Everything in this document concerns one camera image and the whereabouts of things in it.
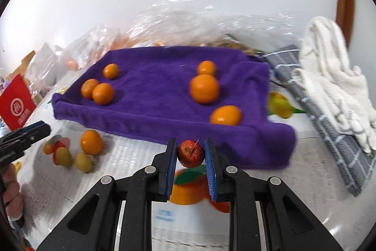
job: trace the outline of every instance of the plastic bag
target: plastic bag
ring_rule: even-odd
[[[110,49],[123,47],[125,41],[127,38],[121,36],[119,29],[95,26],[61,52],[59,76],[64,75],[64,70],[75,71],[93,65]]]
[[[58,56],[47,43],[37,51],[30,61],[25,78],[30,81],[31,91],[37,91],[44,97],[56,84]]]
[[[296,44],[293,17],[228,16],[212,5],[216,0],[164,0],[139,15],[129,30],[128,47],[153,45],[222,46],[271,51]]]
[[[3,69],[0,68],[0,95],[3,93],[7,86],[6,78],[3,73]]]

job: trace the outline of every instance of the apple stem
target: apple stem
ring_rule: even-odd
[[[199,140],[200,140],[200,139],[198,139],[197,142],[194,144],[193,149],[196,148],[197,144],[199,143]]]

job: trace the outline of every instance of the purple towel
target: purple towel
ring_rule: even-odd
[[[239,50],[214,47],[110,51],[64,95],[53,95],[55,118],[161,144],[170,137],[178,142],[210,137],[236,166],[284,168],[294,149],[295,132],[291,126],[268,121],[269,67],[252,59]],[[204,60],[216,64],[221,85],[219,99],[210,105],[200,105],[189,95],[189,82]],[[110,63],[120,68],[114,80],[102,73]],[[109,105],[99,106],[81,96],[82,84],[91,78],[113,86],[115,97]],[[209,124],[210,114],[227,104],[242,110],[240,126]]]

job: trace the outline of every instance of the human hand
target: human hand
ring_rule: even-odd
[[[8,183],[6,191],[3,195],[4,203],[8,203],[6,213],[11,218],[18,218],[22,215],[24,203],[20,194],[20,185],[17,182],[16,170],[13,164],[10,164],[4,173],[3,182]]]

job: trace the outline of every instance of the red box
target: red box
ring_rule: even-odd
[[[35,107],[29,89],[18,74],[0,96],[0,116],[14,131],[25,125]]]

